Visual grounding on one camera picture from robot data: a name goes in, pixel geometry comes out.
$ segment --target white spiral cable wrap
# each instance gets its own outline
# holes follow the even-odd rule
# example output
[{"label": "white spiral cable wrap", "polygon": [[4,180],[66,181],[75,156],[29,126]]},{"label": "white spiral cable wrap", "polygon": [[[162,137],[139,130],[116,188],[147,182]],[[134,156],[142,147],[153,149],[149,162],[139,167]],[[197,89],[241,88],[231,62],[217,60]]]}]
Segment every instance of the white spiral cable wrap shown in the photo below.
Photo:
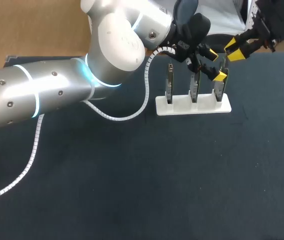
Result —
[{"label": "white spiral cable wrap", "polygon": [[37,121],[33,151],[32,151],[30,160],[28,161],[28,164],[26,165],[24,171],[11,184],[9,184],[6,188],[0,190],[0,196],[3,195],[4,193],[7,193],[9,190],[11,190],[13,187],[15,187],[16,184],[18,184],[26,176],[26,174],[28,173],[28,171],[32,167],[35,156],[36,156],[36,152],[37,152],[38,142],[39,142],[39,139],[40,139],[40,132],[41,132],[43,118],[44,118],[44,114],[40,115],[39,118],[38,118],[38,121]]},{"label": "white spiral cable wrap", "polygon": [[[103,113],[102,111],[100,111],[97,107],[95,107],[91,102],[89,101],[83,101],[84,103],[86,103],[88,106],[90,106],[95,112],[97,112],[99,115],[101,115],[102,117],[112,120],[112,121],[126,121],[129,119],[133,119],[136,116],[138,116],[141,112],[144,111],[148,99],[149,99],[149,84],[148,84],[148,71],[149,68],[151,66],[151,63],[153,61],[153,59],[155,58],[156,55],[158,55],[161,52],[169,52],[171,54],[175,54],[175,50],[171,47],[160,47],[157,50],[155,50],[152,55],[149,57],[147,63],[146,63],[146,67],[145,67],[145,72],[144,72],[144,81],[145,81],[145,99],[144,99],[144,103],[141,106],[141,108],[134,114],[127,116],[127,117],[112,117],[112,116],[108,116],[107,114]],[[37,121],[37,127],[36,127],[36,133],[35,133],[35,139],[34,139],[34,145],[33,145],[33,151],[30,157],[30,160],[28,161],[28,164],[26,165],[24,171],[11,183],[9,184],[7,187],[5,187],[4,189],[0,190],[0,196],[3,195],[4,193],[7,193],[9,190],[11,190],[13,187],[15,187],[28,173],[28,171],[30,170],[30,168],[33,165],[35,156],[36,156],[36,152],[37,152],[37,146],[38,146],[38,142],[39,142],[39,138],[40,138],[40,132],[41,132],[41,127],[42,127],[42,122],[43,122],[43,118],[44,118],[44,114],[40,115]]]},{"label": "white spiral cable wrap", "polygon": [[145,67],[145,72],[144,72],[144,81],[145,81],[145,99],[143,102],[143,105],[141,106],[141,108],[134,114],[130,115],[130,116],[126,116],[126,117],[113,117],[113,116],[109,116],[105,113],[103,113],[102,111],[100,111],[96,106],[94,106],[90,101],[83,101],[84,103],[86,103],[89,107],[91,107],[95,112],[97,112],[99,115],[101,115],[102,117],[108,119],[108,120],[112,120],[112,121],[117,121],[117,122],[121,122],[121,121],[127,121],[130,119],[135,118],[136,116],[138,116],[141,112],[144,111],[147,102],[148,102],[148,98],[149,98],[149,84],[148,84],[148,70],[151,66],[151,62],[153,61],[153,59],[155,58],[156,55],[158,55],[161,52],[169,52],[171,54],[175,54],[175,49],[171,48],[171,47],[160,47],[157,50],[155,50],[152,55],[149,57],[149,59],[147,60],[146,63],[146,67]]}]

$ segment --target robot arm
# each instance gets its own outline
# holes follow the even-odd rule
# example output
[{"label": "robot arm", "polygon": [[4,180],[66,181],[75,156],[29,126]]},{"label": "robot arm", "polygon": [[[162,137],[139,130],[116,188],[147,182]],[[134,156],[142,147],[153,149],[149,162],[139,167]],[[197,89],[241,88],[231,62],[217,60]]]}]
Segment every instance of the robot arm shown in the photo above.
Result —
[{"label": "robot arm", "polygon": [[103,99],[166,38],[172,15],[151,0],[82,0],[93,21],[85,57],[0,69],[0,127]]},{"label": "robot arm", "polygon": [[256,5],[252,29],[236,35],[225,47],[231,62],[246,59],[261,47],[274,52],[275,45],[284,40],[284,0],[257,0]]},{"label": "robot arm", "polygon": [[[188,2],[197,6],[197,0]],[[245,59],[261,46],[274,50],[274,41],[284,40],[284,0],[258,0],[257,6],[253,29],[235,36],[226,46],[231,61]],[[152,0],[81,0],[81,8],[93,22],[91,46],[85,57],[0,69],[0,127],[72,103],[107,97],[143,63],[144,47],[174,48],[175,54],[168,53],[170,57],[187,60],[192,72],[201,71],[219,83],[221,87],[215,92],[221,92],[217,96],[221,99],[227,68],[207,67],[196,57],[217,58],[202,44],[210,21],[200,13],[180,24],[178,11],[174,9],[173,19]],[[257,40],[247,43],[251,38]]]}]

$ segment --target screw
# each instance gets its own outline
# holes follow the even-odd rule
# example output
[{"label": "screw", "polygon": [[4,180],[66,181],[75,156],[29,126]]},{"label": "screw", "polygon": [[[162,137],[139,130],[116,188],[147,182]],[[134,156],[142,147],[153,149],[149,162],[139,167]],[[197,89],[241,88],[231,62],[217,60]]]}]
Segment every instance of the screw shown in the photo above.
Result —
[{"label": "screw", "polygon": [[151,32],[150,35],[149,35],[149,38],[150,39],[155,39],[156,38],[156,33]]},{"label": "screw", "polygon": [[0,80],[0,85],[5,85],[6,84],[6,82],[5,82],[5,80]]}]

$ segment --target black table surface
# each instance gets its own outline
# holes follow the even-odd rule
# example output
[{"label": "black table surface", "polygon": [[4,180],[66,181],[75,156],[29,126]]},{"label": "black table surface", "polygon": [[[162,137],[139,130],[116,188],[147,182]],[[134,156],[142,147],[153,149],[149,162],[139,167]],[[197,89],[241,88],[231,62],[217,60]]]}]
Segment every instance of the black table surface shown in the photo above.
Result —
[{"label": "black table surface", "polygon": [[[0,239],[284,239],[284,53],[231,64],[226,114],[157,116],[168,62],[175,94],[187,93],[185,64],[159,56],[133,120],[108,121],[83,103],[46,114],[33,167],[0,197]],[[143,71],[96,105],[134,113]],[[0,189],[26,166],[36,122],[0,129]]]}]

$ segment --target wooden wall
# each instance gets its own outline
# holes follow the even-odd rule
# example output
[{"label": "wooden wall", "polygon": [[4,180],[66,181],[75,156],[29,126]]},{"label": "wooden wall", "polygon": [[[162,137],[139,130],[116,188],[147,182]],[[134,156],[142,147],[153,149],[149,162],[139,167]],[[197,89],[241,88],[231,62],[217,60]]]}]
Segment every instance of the wooden wall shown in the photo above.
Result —
[{"label": "wooden wall", "polygon": [[7,55],[84,55],[89,42],[80,0],[0,0],[0,68]]}]

